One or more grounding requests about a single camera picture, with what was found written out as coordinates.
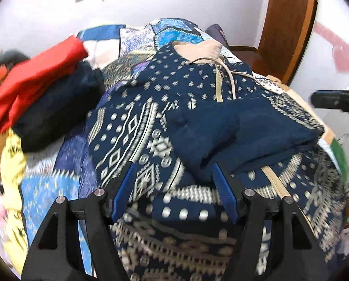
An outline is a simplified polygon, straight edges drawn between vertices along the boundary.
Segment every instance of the blue gripper pad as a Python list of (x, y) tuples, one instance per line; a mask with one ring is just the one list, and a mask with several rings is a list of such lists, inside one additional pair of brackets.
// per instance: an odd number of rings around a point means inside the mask
[(226, 215), (233, 223), (236, 223), (238, 220), (237, 199), (217, 163), (213, 164), (212, 177), (217, 191), (219, 192), (220, 200), (224, 206)]
[(131, 164), (124, 179), (121, 182), (120, 188), (113, 199), (113, 212), (111, 214), (111, 219), (113, 222), (117, 222), (118, 219), (122, 218), (123, 214), (126, 212), (127, 204), (131, 192), (134, 189), (134, 184), (136, 182), (136, 164)]

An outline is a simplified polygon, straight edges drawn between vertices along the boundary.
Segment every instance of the pile of clothes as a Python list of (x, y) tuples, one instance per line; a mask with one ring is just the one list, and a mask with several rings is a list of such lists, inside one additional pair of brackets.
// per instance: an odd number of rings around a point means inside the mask
[[(111, 232), (131, 280), (221, 279), (240, 238), (215, 162), (263, 197), (292, 196), (333, 259), (346, 181), (333, 132), (194, 23), (102, 25), (32, 59), (8, 53), (21, 59), (0, 55), (0, 239), (18, 274), (55, 198), (88, 196), (128, 161), (136, 182)], [(270, 234), (267, 222), (258, 274)], [(79, 237), (93, 275), (84, 223)]]

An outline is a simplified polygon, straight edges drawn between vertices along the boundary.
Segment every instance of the drawstring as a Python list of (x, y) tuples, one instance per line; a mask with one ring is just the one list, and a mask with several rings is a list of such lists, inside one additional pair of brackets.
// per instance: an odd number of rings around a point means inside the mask
[[(226, 70), (226, 72), (228, 73), (229, 79), (230, 79), (230, 84), (232, 86), (233, 99), (236, 99), (233, 74), (248, 77), (248, 78), (254, 80), (260, 86), (262, 86), (260, 84), (260, 82), (256, 80), (256, 78), (254, 76), (252, 76), (250, 74), (247, 74), (247, 73), (243, 73), (243, 72), (230, 71), (225, 63), (223, 63), (222, 61), (219, 61), (218, 59), (212, 58), (212, 57), (201, 57), (201, 58), (197, 58), (197, 59), (195, 59), (193, 61), (185, 61), (185, 64), (189, 65), (189, 64), (192, 64), (192, 63), (194, 63), (196, 61), (199, 61), (199, 60), (210, 60), (210, 61), (213, 61), (214, 63), (216, 63), (218, 65), (221, 65)], [(221, 98), (221, 84), (218, 87), (218, 79), (217, 78), (216, 78), (216, 99), (217, 99), (218, 102), (222, 102), (222, 98)]]

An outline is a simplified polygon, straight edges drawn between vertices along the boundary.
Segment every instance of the green fabric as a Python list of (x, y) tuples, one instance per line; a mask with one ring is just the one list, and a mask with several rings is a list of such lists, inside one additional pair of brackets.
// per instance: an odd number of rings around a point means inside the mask
[(344, 185), (346, 185), (347, 177), (348, 177), (348, 174), (349, 174), (349, 168), (347, 166), (345, 152), (342, 149), (340, 143), (337, 141), (337, 139), (333, 139), (333, 142), (331, 144), (331, 149), (332, 149), (333, 154), (336, 157), (338, 165), (340, 166), (340, 169), (341, 169), (342, 183)]

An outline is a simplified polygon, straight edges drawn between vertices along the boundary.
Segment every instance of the pink wall decal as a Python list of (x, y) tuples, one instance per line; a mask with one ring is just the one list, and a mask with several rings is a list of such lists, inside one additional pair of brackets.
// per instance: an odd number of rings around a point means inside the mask
[(333, 45), (332, 56), (337, 72), (349, 73), (349, 44), (319, 22), (315, 22), (313, 31)]

